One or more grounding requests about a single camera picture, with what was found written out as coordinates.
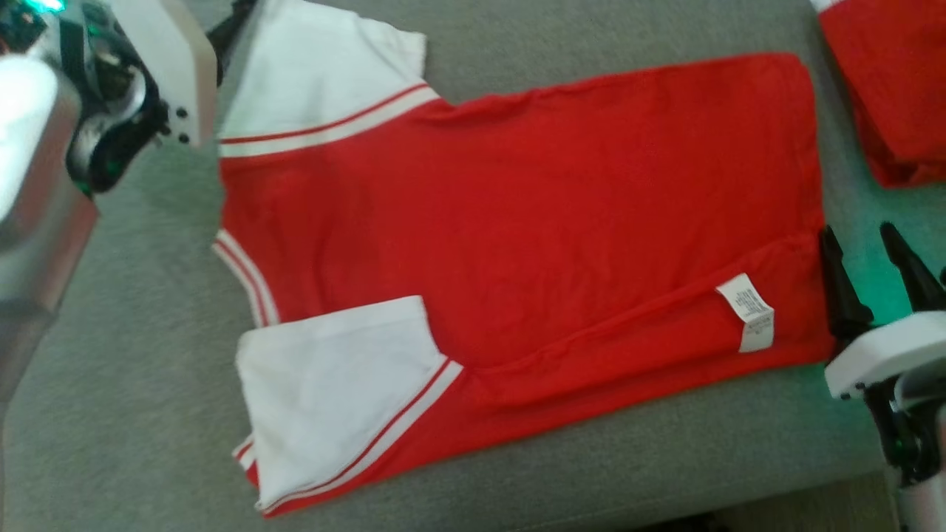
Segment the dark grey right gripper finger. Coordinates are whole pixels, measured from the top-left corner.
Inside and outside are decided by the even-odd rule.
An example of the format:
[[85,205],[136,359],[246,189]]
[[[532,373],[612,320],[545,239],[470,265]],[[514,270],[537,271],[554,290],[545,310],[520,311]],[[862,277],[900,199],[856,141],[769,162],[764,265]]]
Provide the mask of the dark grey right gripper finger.
[[905,292],[913,311],[945,310],[945,292],[942,280],[933,275],[918,253],[903,238],[891,222],[879,226],[886,256],[899,271]]
[[845,349],[875,329],[875,317],[856,293],[843,263],[843,249],[830,225],[819,232],[819,256],[828,330],[834,337],[834,348]]

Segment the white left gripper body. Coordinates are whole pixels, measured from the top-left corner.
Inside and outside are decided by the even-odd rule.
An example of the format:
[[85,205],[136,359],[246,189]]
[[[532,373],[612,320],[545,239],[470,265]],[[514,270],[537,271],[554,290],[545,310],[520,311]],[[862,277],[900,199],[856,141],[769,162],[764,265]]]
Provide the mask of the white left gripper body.
[[169,130],[202,147],[213,136],[217,57],[183,1],[112,1],[109,9],[168,105]]

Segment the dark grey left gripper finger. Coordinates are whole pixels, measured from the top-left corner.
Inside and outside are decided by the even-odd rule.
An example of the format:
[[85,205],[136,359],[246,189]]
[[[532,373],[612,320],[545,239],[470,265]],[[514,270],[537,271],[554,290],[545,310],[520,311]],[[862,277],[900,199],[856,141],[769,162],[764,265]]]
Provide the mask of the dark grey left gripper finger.
[[233,51],[257,4],[254,0],[233,1],[232,13],[206,34],[217,60],[217,83],[223,82]]

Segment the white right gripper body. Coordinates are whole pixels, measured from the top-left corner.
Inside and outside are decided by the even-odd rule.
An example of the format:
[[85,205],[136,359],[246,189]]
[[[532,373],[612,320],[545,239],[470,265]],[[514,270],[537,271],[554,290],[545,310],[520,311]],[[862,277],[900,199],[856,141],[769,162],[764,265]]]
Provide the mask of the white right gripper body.
[[882,383],[935,361],[944,360],[944,311],[919,311],[868,331],[825,368],[828,390],[835,400],[858,397],[858,385]]

